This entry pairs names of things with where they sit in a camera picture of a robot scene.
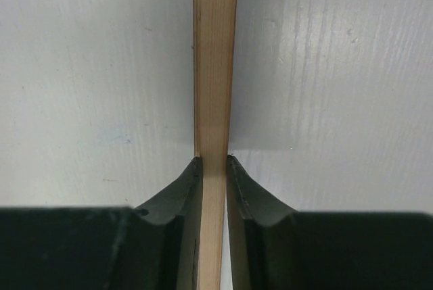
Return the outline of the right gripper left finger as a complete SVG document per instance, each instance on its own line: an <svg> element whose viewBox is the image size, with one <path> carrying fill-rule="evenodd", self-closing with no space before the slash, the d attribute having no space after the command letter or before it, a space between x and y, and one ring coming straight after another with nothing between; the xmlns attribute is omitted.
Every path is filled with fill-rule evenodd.
<svg viewBox="0 0 433 290"><path fill-rule="evenodd" d="M136 208L2 208L2 289L195 289L202 160Z"/></svg>

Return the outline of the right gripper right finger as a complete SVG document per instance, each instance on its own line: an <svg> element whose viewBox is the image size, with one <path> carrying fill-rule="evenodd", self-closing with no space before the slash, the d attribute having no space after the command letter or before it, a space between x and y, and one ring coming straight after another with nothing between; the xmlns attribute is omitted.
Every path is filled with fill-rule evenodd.
<svg viewBox="0 0 433 290"><path fill-rule="evenodd" d="M301 212L227 158L234 289L431 289L432 216Z"/></svg>

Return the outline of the blue wooden picture frame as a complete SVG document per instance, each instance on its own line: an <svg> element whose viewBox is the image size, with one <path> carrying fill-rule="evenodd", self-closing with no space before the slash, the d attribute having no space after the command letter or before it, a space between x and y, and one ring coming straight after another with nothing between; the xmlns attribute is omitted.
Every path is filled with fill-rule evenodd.
<svg viewBox="0 0 433 290"><path fill-rule="evenodd" d="M219 289L237 0L193 0L194 153L203 163L198 288Z"/></svg>

